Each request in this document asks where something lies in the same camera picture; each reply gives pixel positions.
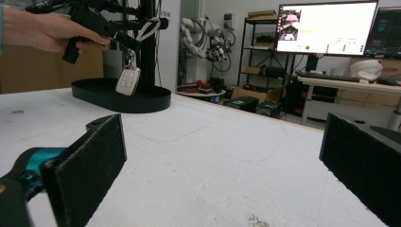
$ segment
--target black monitor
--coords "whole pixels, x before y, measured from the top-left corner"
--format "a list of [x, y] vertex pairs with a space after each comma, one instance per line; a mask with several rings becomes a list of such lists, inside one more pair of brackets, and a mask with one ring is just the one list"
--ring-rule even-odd
[[401, 59], [401, 7], [377, 10], [365, 55], [381, 59]]
[[376, 7], [377, 0], [280, 4], [274, 49], [310, 57], [363, 56]]

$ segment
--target keyboard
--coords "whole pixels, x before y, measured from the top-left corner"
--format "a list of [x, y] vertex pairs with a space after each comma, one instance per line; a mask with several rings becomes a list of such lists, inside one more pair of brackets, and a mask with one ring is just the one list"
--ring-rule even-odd
[[359, 78], [351, 78], [351, 77], [344, 77], [344, 76], [331, 76], [326, 74], [319, 74], [319, 73], [307, 73], [296, 71], [295, 72], [301, 78], [310, 78], [310, 79], [330, 79], [330, 80], [337, 80], [337, 81], [347, 81], [347, 82], [369, 82], [366, 79], [359, 79]]

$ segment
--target monitor screen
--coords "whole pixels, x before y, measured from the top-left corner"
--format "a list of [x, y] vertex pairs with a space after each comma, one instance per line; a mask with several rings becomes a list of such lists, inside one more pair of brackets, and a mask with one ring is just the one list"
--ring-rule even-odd
[[377, 1], [280, 4], [278, 52], [363, 56]]
[[401, 59], [401, 7], [377, 10], [365, 55]]

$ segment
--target table surface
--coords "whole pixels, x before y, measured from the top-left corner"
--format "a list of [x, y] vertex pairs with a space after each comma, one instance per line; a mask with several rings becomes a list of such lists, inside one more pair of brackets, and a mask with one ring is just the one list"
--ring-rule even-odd
[[351, 89], [356, 91], [372, 92], [378, 94], [386, 94], [393, 96], [401, 96], [401, 87], [398, 86], [387, 86], [376, 83], [357, 83], [338, 81], [331, 79], [310, 79], [298, 77], [298, 81], [304, 84], [311, 84], [324, 87], [340, 88], [340, 89]]
[[[0, 176], [110, 114], [70, 89], [1, 95]], [[122, 122], [128, 161], [88, 226], [385, 226], [319, 160], [322, 131], [176, 95]], [[45, 193], [28, 209], [56, 225]]]

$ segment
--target white car key fob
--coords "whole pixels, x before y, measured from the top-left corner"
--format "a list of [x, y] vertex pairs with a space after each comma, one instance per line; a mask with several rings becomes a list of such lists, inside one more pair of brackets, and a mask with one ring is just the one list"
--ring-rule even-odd
[[140, 74], [141, 70], [139, 68], [124, 69], [120, 76], [120, 79], [115, 85], [116, 92], [125, 96], [131, 96], [132, 94], [134, 94], [136, 85], [138, 85]]

